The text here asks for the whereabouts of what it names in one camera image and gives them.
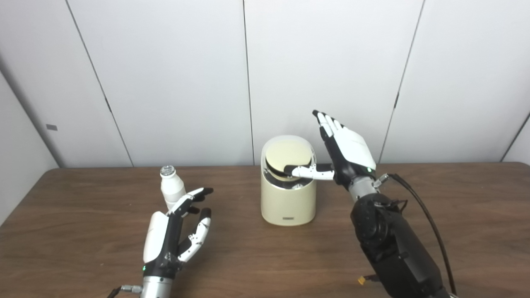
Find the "cream trash can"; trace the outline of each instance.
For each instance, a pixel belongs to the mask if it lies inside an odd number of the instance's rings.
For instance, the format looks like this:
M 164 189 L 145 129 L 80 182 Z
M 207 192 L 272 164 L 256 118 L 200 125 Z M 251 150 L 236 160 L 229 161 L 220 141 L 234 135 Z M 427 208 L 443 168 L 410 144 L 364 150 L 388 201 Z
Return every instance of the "cream trash can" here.
M 316 182 L 309 178 L 289 177 L 286 165 L 313 165 L 311 144 L 298 136 L 270 139 L 261 152 L 261 215 L 275 225 L 293 226 L 315 217 Z

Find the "cable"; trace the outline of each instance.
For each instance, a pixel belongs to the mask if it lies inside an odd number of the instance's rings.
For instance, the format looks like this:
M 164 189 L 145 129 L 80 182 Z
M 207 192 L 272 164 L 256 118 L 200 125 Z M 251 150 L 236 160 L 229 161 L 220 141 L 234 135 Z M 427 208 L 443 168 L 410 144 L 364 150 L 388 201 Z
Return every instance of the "cable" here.
M 438 240 L 438 244 L 440 245 L 441 255 L 444 258 L 445 268 L 447 270 L 447 276 L 449 277 L 449 285 L 451 286 L 451 292 L 453 292 L 453 294 L 456 295 L 455 281 L 453 278 L 453 272 L 451 271 L 451 265 L 449 264 L 449 258 L 447 257 L 447 251 L 445 250 L 444 242 L 441 239 L 440 232 L 438 231 L 438 228 L 436 227 L 436 224 L 434 223 L 434 220 L 432 219 L 432 216 L 430 215 L 429 210 L 427 210 L 427 207 L 421 200 L 420 196 L 418 196 L 418 194 L 416 194 L 414 189 L 412 189 L 412 186 L 410 186 L 403 178 L 401 178 L 398 174 L 388 174 L 388 176 L 390 176 L 396 182 L 401 184 L 405 189 L 407 189 L 412 194 L 412 196 L 416 199 L 421 209 L 425 213 L 425 216 L 427 217 L 427 220 L 429 221 L 432 227 L 432 230 L 434 231 L 436 240 Z
M 120 290 L 121 290 L 121 286 L 119 286 L 119 287 L 113 289 L 113 290 L 110 292 L 109 296 L 107 296 L 107 298 L 114 298 L 114 297 L 116 297 L 116 295 L 118 295 L 118 293 L 120 292 Z

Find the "small plastic bottle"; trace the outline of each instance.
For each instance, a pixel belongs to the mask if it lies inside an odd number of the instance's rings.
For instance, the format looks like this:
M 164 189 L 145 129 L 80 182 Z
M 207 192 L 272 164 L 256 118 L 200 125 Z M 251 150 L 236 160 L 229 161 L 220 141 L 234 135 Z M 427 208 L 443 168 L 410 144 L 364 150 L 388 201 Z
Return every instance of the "small plastic bottle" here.
M 160 177 L 162 177 L 160 190 L 164 195 L 167 209 L 170 210 L 173 205 L 175 205 L 175 203 L 186 194 L 184 182 L 176 174 L 176 170 L 172 165 L 163 166 L 160 169 Z

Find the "white wall panel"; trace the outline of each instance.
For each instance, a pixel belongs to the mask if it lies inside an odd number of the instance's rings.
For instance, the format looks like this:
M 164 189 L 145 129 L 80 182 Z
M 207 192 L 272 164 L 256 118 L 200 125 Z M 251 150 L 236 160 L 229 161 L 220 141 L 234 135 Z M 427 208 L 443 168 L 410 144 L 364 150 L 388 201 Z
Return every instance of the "white wall panel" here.
M 0 66 L 60 165 L 131 166 L 65 1 L 0 1 Z
M 255 161 L 294 134 L 329 161 L 313 109 L 381 153 L 422 1 L 246 0 Z
M 498 162 L 530 110 L 530 2 L 427 0 L 382 162 Z
M 526 122 L 503 161 L 518 161 L 530 165 L 530 122 Z
M 0 225 L 57 163 L 0 73 Z
M 134 165 L 252 164 L 240 0 L 69 3 Z

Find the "yellow connector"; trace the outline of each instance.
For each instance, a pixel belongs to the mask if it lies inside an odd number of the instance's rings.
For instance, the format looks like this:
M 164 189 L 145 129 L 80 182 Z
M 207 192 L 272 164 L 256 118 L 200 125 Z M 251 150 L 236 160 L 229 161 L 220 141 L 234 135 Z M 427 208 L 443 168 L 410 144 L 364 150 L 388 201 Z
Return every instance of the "yellow connector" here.
M 364 285 L 366 279 L 364 278 L 364 276 L 361 276 L 357 281 L 359 282 L 359 284 Z

